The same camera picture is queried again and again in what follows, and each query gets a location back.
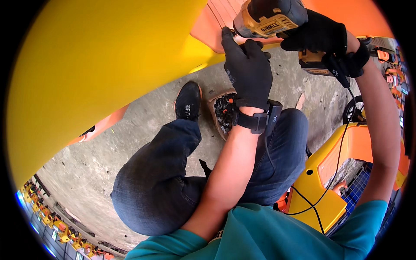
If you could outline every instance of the yellow plastic panel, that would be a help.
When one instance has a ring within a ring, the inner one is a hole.
[[[11,78],[6,134],[16,187],[112,112],[202,64],[223,61],[189,36],[205,4],[49,1]]]

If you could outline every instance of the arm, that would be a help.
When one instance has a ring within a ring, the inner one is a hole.
[[[359,41],[350,32],[347,38],[347,52],[356,52]],[[393,96],[372,59],[363,71],[356,81],[365,105],[374,164],[357,206],[368,201],[390,200],[400,159],[399,115]]]
[[[222,45],[225,51],[224,69],[237,92],[235,104],[249,116],[262,113],[272,87],[270,53],[262,52],[262,44],[247,40],[244,48],[234,41],[229,28],[224,27]],[[258,135],[242,126],[233,126],[213,171],[201,201],[182,229],[210,241],[219,231],[225,217],[243,195],[254,168]]]
[[[252,116],[263,110],[241,107]],[[206,241],[221,228],[228,211],[235,207],[244,193],[254,168],[258,135],[242,126],[233,126],[224,148],[207,181],[201,201],[182,229],[191,231]]]

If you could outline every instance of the black glove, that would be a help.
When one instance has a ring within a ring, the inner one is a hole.
[[[287,51],[330,52],[345,54],[347,30],[345,25],[307,9],[307,23],[294,30],[280,46]]]
[[[273,80],[270,53],[262,52],[263,44],[253,40],[239,46],[228,27],[223,28],[222,37],[224,69],[237,92],[236,106],[268,109],[267,100]]]

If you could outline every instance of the worker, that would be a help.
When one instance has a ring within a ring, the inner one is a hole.
[[[344,24],[310,10],[308,16],[283,40],[284,50],[340,54],[360,48]],[[263,113],[272,86],[270,54],[253,40],[240,47],[227,27],[222,45],[240,116]],[[299,110],[283,110],[267,139],[275,173],[259,135],[237,124],[209,178],[185,177],[187,157],[201,141],[201,90],[188,82],[176,99],[177,119],[162,126],[116,177],[116,212],[132,230],[151,236],[126,259],[364,259],[386,212],[400,156],[396,105],[373,61],[367,57],[364,64],[356,81],[374,164],[356,208],[336,233],[327,237],[271,207],[305,168],[308,122]]]

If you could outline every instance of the black cable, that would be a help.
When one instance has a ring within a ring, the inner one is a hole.
[[[297,215],[297,214],[300,214],[300,213],[304,213],[304,212],[306,212],[306,211],[308,211],[308,210],[310,210],[310,209],[314,209],[315,210],[315,213],[316,213],[316,216],[317,216],[317,218],[318,218],[318,222],[319,222],[319,226],[321,227],[321,231],[322,231],[322,234],[325,234],[324,233],[324,229],[323,229],[323,227],[322,227],[322,223],[321,223],[321,219],[319,218],[319,214],[318,214],[318,211],[316,210],[316,208],[315,208],[315,206],[321,201],[321,199],[325,196],[325,194],[327,193],[327,191],[329,190],[329,187],[332,185],[332,183],[334,182],[334,179],[335,179],[335,177],[337,176],[337,174],[338,174],[338,167],[339,167],[339,159],[340,159],[340,157],[341,157],[341,150],[342,150],[342,143],[343,143],[343,141],[344,141],[344,137],[345,137],[345,133],[347,132],[347,129],[348,129],[348,125],[349,125],[349,123],[351,122],[351,120],[352,120],[352,117],[354,116],[354,113],[355,113],[355,108],[356,108],[356,105],[357,105],[357,103],[356,103],[356,101],[355,101],[355,96],[354,96],[354,94],[352,93],[352,91],[351,91],[351,89],[350,88],[347,88],[348,89],[348,91],[349,91],[349,93],[351,94],[351,96],[352,96],[352,99],[353,99],[353,101],[354,101],[354,109],[353,109],[353,114],[351,115],[351,117],[348,119],[348,121],[347,121],[347,124],[345,125],[345,129],[344,129],[344,132],[343,132],[343,134],[342,134],[342,138],[341,138],[341,143],[340,143],[340,145],[339,145],[339,153],[338,153],[338,160],[337,160],[337,168],[336,168],[336,170],[335,170],[335,174],[334,174],[334,177],[332,178],[332,180],[331,180],[331,182],[329,183],[329,185],[328,185],[328,187],[325,189],[325,192],[322,194],[322,196],[319,198],[319,200],[315,203],[315,204],[312,204],[309,200],[307,200],[295,187],[293,187],[293,186],[290,186],[291,188],[293,188],[306,202],[308,202],[311,206],[309,207],[309,208],[307,208],[307,209],[305,209],[305,210],[303,210],[303,211],[300,211],[300,212],[296,212],[296,213],[284,213],[284,214],[286,214],[286,215]],[[275,168],[275,166],[274,166],[274,164],[273,164],[273,162],[272,162],[272,159],[271,159],[271,157],[270,157],[270,154],[269,154],[269,149],[268,149],[268,147],[267,147],[267,137],[265,137],[264,138],[265,139],[265,147],[266,147],[266,154],[267,154],[267,156],[268,156],[268,158],[269,158],[269,161],[270,161],[270,164],[272,165],[272,167],[273,167],[273,175],[275,174],[275,172],[276,172],[276,168]]]

